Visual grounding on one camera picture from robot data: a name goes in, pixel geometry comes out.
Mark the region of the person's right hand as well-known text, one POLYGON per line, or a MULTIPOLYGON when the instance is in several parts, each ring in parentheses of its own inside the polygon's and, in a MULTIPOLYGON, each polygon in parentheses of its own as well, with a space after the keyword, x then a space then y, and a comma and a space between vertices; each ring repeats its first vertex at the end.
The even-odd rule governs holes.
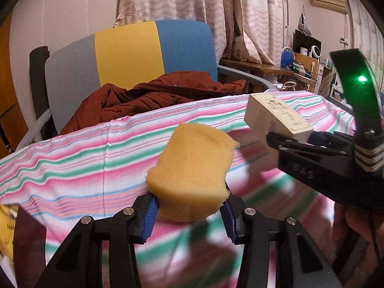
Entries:
POLYGON ((333 242, 339 242, 348 231, 348 228, 351 228, 360 234, 368 242, 368 246, 365 256, 359 264, 359 270, 363 274, 372 275, 378 265, 378 261, 370 231, 368 212, 340 204, 335 204, 334 210, 333 242))

